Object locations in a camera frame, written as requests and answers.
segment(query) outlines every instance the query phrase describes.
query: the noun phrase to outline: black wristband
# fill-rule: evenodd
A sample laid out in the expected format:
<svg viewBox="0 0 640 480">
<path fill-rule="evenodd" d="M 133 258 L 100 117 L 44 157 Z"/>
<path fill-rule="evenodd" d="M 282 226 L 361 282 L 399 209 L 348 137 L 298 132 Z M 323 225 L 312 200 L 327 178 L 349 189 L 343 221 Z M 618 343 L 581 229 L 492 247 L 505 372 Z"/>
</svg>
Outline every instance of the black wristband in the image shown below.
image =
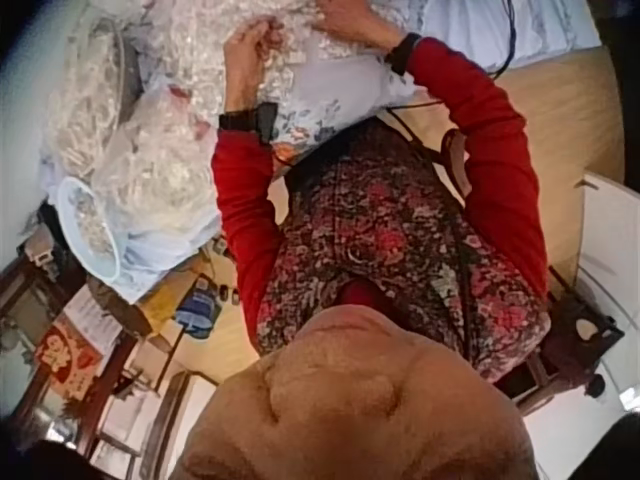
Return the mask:
<svg viewBox="0 0 640 480">
<path fill-rule="evenodd" d="M 413 53 L 413 49 L 416 48 L 418 42 L 422 40 L 422 37 L 417 33 L 409 33 L 400 45 L 391 50 L 391 52 L 385 57 L 384 61 L 391 65 L 391 70 L 394 73 L 402 76 L 407 71 L 407 65 L 409 64 L 409 58 Z"/>
<path fill-rule="evenodd" d="M 278 104 L 265 102 L 253 110 L 229 112 L 220 115 L 220 130 L 235 130 L 239 132 L 255 132 L 260 137 L 260 143 L 267 145 L 271 142 L 273 126 L 278 116 Z"/>
</svg>

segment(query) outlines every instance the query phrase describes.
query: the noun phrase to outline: white bowl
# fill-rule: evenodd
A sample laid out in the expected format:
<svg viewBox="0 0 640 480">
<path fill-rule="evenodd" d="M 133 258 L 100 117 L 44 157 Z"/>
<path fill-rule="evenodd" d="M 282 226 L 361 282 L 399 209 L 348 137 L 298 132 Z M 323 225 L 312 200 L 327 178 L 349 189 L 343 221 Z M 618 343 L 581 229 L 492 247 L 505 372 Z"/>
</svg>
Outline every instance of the white bowl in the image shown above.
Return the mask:
<svg viewBox="0 0 640 480">
<path fill-rule="evenodd" d="M 94 252 L 78 226 L 76 206 L 74 204 L 74 198 L 78 190 L 87 193 L 95 199 L 93 190 L 91 190 L 86 183 L 75 177 L 64 178 L 58 187 L 56 208 L 58 210 L 62 232 L 71 251 L 85 270 L 107 285 L 110 285 L 120 276 L 121 259 L 128 236 L 126 234 L 114 233 L 107 215 L 105 215 L 104 211 L 100 208 L 100 205 L 96 203 L 96 209 L 102 216 L 107 239 L 111 244 L 113 255 Z"/>
</svg>

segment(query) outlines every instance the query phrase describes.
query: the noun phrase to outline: floral vest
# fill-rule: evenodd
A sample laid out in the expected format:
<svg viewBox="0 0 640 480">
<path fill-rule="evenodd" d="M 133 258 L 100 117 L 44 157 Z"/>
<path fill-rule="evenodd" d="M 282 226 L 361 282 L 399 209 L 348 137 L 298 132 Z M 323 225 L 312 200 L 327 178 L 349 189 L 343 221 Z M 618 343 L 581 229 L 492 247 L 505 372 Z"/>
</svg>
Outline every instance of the floral vest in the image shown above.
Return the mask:
<svg viewBox="0 0 640 480">
<path fill-rule="evenodd" d="M 371 119 L 311 157 L 287 176 L 284 240 L 258 314 L 262 354 L 358 277 L 393 302 L 403 328 L 459 352 L 489 381 L 542 341 L 544 301 L 402 135 Z"/>
</svg>

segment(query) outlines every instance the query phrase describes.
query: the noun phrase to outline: hand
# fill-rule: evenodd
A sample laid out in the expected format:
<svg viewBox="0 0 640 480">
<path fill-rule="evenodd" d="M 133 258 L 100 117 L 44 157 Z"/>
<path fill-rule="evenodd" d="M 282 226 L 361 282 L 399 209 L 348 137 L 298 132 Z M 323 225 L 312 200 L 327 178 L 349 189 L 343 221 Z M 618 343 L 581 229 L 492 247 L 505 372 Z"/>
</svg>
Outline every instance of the hand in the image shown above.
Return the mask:
<svg viewBox="0 0 640 480">
<path fill-rule="evenodd" d="M 280 49 L 283 25 L 273 17 L 258 17 L 238 28 L 224 45 L 227 87 L 225 112 L 255 108 L 264 63 Z"/>
<path fill-rule="evenodd" d="M 405 33 L 387 22 L 369 5 L 369 0 L 316 0 L 324 18 L 313 27 L 332 37 L 359 42 L 390 52 Z"/>
</svg>

